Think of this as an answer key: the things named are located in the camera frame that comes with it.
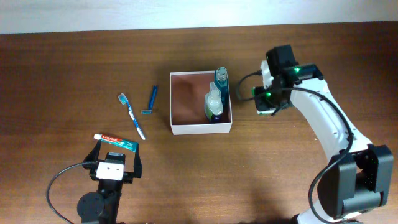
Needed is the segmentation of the green white soap packet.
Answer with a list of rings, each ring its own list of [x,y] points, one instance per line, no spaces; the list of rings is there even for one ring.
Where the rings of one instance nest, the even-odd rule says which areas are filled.
[[[266,92],[263,87],[254,87],[252,95],[258,115],[271,115],[276,110],[275,105],[272,103],[272,94]]]

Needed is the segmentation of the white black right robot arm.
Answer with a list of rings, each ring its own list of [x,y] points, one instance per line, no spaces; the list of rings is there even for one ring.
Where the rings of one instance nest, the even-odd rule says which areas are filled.
[[[328,164],[308,190],[310,208],[292,223],[356,223],[356,217],[387,203],[394,157],[386,145],[375,146],[361,134],[330,93],[314,64],[263,61],[255,72],[263,77],[253,99],[269,104],[267,113],[289,106],[306,118]]]

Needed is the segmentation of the blue white toothbrush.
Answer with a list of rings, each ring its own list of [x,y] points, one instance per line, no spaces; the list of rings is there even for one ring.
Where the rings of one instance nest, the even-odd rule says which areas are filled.
[[[132,107],[131,107],[131,105],[129,103],[128,98],[125,96],[124,93],[121,93],[121,94],[118,95],[118,99],[119,99],[119,101],[121,102],[122,105],[126,105],[127,106],[128,114],[131,117],[131,119],[132,119],[132,121],[133,121],[133,123],[134,123],[134,125],[136,127],[136,130],[137,130],[138,134],[140,135],[141,139],[142,140],[146,140],[146,137],[145,137],[141,127],[139,126],[137,120],[135,119],[135,116],[134,116],[134,113],[133,113],[133,110],[132,110]]]

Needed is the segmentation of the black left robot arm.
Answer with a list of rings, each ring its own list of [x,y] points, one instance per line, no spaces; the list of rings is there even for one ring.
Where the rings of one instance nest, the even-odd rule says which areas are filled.
[[[89,170],[89,176],[98,182],[98,188],[80,198],[77,213],[82,223],[117,224],[123,185],[132,184],[134,178],[139,178],[142,166],[140,162],[135,162],[134,171],[125,171],[125,154],[109,152],[105,159],[101,160],[100,149],[99,140],[83,160],[83,168]]]

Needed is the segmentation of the clear soap pump bottle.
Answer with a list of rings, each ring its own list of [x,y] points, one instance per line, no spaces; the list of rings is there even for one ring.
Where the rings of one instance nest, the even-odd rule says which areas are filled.
[[[210,90],[205,95],[205,115],[210,123],[220,123],[223,115],[221,92],[214,82],[210,82]]]

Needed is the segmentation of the green mouthwash bottle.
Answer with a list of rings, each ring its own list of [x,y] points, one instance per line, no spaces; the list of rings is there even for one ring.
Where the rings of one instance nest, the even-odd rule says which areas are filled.
[[[221,92],[221,102],[225,106],[228,99],[228,71],[225,67],[215,70],[215,85]]]

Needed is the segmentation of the blue disposable razor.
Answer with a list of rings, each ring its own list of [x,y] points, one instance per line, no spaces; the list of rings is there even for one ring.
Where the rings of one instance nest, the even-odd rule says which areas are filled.
[[[148,108],[146,110],[142,110],[141,114],[151,114],[153,111],[153,107],[154,107],[154,103],[155,103],[155,99],[157,96],[157,90],[158,90],[158,86],[154,85],[152,88],[152,93],[150,96],[150,100],[149,100],[149,105]]]

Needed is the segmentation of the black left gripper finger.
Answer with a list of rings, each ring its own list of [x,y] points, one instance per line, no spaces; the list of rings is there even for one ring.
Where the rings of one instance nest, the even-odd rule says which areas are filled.
[[[90,169],[93,166],[93,162],[98,161],[99,153],[101,149],[101,141],[98,140],[93,150],[84,158],[83,165],[84,169]]]
[[[142,162],[139,155],[139,145],[136,146],[136,151],[134,153],[134,178],[142,177]]]

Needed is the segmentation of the red green toothpaste tube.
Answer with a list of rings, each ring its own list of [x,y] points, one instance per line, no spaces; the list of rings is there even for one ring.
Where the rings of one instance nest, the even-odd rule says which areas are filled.
[[[94,134],[93,138],[96,140],[106,142],[108,144],[112,144],[117,147],[121,147],[121,148],[130,150],[132,152],[136,152],[139,148],[139,144],[137,142],[133,142],[133,141],[125,140],[125,139],[119,139],[119,138],[108,136],[105,134]]]

